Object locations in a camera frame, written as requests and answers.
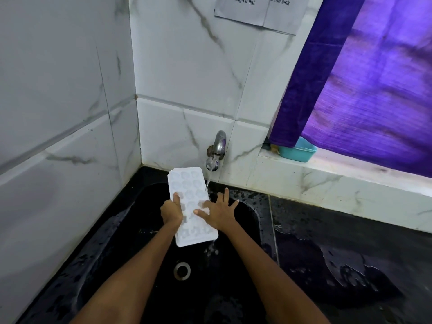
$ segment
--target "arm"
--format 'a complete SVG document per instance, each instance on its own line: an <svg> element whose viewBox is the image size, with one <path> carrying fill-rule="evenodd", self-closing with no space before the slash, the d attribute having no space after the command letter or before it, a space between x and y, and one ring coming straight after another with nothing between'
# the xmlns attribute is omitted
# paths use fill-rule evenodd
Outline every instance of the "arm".
<svg viewBox="0 0 432 324"><path fill-rule="evenodd" d="M216 203L205 202L210 215L202 210L195 214L225 233L245 264L260 295L267 315L274 323L330 324L311 299L289 278L288 275L255 243L235 221L235 201L230 207L230 192L218 193Z"/></svg>
<svg viewBox="0 0 432 324"><path fill-rule="evenodd" d="M161 207L164 226L96 291L70 324L138 324L163 258L183 220L180 198Z"/></svg>

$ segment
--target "running water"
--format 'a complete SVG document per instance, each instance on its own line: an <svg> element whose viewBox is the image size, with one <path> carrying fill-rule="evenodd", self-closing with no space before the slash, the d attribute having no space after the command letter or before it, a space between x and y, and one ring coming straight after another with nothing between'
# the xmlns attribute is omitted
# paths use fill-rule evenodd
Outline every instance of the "running water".
<svg viewBox="0 0 432 324"><path fill-rule="evenodd" d="M213 155L212 165L211 165L211 168L210 168L210 173L209 173L209 175L208 175L207 184L206 184L206 191L208 191L209 184L210 184L210 178L211 178L211 176L212 176L213 169L214 169L214 167L216 166L216 162L219 160L219 157L220 157L220 156L218 156L218 155Z"/></svg>

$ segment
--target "blue container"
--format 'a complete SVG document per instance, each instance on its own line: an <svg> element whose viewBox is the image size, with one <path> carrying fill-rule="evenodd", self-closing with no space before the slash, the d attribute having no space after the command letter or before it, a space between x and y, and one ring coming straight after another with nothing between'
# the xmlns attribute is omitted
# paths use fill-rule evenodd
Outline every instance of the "blue container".
<svg viewBox="0 0 432 324"><path fill-rule="evenodd" d="M294 148L279 147L279 154L283 158L298 162L308 162L317 151L317 147L300 137Z"/></svg>

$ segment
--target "forearm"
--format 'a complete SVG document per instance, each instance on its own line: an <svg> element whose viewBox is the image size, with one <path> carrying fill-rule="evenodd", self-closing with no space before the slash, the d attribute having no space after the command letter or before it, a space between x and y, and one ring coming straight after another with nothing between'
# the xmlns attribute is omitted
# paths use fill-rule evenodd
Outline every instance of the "forearm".
<svg viewBox="0 0 432 324"><path fill-rule="evenodd" d="M139 323L177 229L176 225L164 225L140 252L105 281L72 323Z"/></svg>
<svg viewBox="0 0 432 324"><path fill-rule="evenodd" d="M329 323L309 297L249 237L238 223L225 232L254 282L274 323Z"/></svg>

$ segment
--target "hand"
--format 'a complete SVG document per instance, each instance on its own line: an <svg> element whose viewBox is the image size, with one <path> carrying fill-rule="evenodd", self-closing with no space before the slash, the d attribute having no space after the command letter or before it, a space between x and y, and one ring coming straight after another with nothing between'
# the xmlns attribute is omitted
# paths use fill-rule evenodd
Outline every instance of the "hand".
<svg viewBox="0 0 432 324"><path fill-rule="evenodd" d="M161 216L165 225L170 223L178 229L183 221L183 212L181 211L180 197L177 192L174 193L172 198L174 201L166 200L162 205Z"/></svg>
<svg viewBox="0 0 432 324"><path fill-rule="evenodd" d="M205 201L202 204L203 208L210 210L210 215L203 212L201 209L195 209L193 213L203 218L210 226L226 233L233 223L236 223L234 218L234 209L239 204L236 200L231 206L228 206L230 199L230 192L225 188L225 194L218 193L216 203Z"/></svg>

